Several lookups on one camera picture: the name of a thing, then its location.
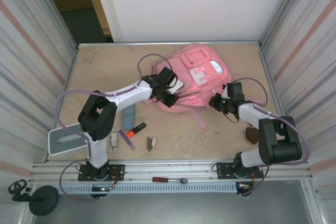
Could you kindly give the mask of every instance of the backpack strap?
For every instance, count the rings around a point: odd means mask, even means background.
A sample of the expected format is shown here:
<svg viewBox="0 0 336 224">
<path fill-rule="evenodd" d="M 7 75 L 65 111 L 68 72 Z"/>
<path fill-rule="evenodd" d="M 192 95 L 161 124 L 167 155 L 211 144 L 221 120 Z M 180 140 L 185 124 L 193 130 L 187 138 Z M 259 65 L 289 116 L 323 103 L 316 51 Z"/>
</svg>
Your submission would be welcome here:
<svg viewBox="0 0 336 224">
<path fill-rule="evenodd" d="M 191 115 L 193 115 L 193 117 L 195 118 L 195 120 L 197 121 L 197 123 L 200 125 L 200 127 L 202 128 L 203 131 L 207 131 L 208 127 L 206 126 L 206 124 L 203 122 L 203 120 L 200 118 L 200 116 L 197 114 L 196 110 L 190 110 Z"/>
</svg>

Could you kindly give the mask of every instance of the wooden platform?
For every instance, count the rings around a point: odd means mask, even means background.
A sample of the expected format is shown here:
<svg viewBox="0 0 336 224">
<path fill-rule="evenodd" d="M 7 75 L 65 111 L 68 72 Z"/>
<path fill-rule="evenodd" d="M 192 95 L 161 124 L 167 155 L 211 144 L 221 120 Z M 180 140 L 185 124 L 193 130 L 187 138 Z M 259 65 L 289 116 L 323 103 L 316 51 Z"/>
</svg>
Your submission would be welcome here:
<svg viewBox="0 0 336 224">
<path fill-rule="evenodd" d="M 232 44 L 210 45 L 228 67 L 232 80 L 240 77 L 253 77 L 265 85 L 269 92 L 266 76 L 260 61 L 256 45 Z M 99 90 L 114 91 L 134 83 L 139 78 L 137 63 L 139 59 L 151 52 L 164 56 L 183 47 L 183 45 L 111 45 L 81 47 L 75 69 L 70 80 L 69 90 Z M 149 74 L 150 64 L 159 61 L 158 57 L 148 57 L 142 62 L 143 74 Z M 260 101 L 265 95 L 252 81 L 243 81 L 245 96 Z M 85 94 L 71 94 L 65 99 L 61 113 L 62 121 L 68 124 L 77 122 L 77 116 L 86 102 Z M 108 143 L 110 159 L 186 159 L 186 158 L 231 158 L 237 152 L 250 150 L 255 145 L 245 141 L 246 122 L 233 124 L 222 113 L 214 109 L 197 110 L 208 126 L 203 131 L 190 112 L 179 114 L 167 113 L 155 104 L 139 102 L 135 106 L 135 124 L 142 122 L 147 127 L 130 140 L 136 146 L 133 151 L 119 136 L 118 152 L 111 151 Z M 269 92 L 267 110 L 275 112 L 272 97 Z M 116 116 L 114 127 L 120 128 L 121 113 Z M 147 137 L 156 136 L 155 150 L 149 152 L 146 148 Z M 84 158 L 87 152 L 82 152 L 68 159 Z"/>
</svg>

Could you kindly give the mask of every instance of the corrugated metal wall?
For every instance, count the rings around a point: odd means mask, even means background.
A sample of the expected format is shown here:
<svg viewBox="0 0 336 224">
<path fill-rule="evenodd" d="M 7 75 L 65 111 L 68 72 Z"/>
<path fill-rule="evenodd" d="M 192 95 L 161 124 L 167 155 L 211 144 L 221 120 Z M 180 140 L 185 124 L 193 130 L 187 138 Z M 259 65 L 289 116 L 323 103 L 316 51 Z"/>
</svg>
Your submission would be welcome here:
<svg viewBox="0 0 336 224">
<path fill-rule="evenodd" d="M 12 223 L 8 186 L 43 161 L 76 45 L 49 0 L 0 0 L 0 24 L 0 223 Z"/>
<path fill-rule="evenodd" d="M 265 55 L 286 114 L 309 139 L 309 164 L 336 222 L 336 0 L 292 0 Z"/>
</svg>

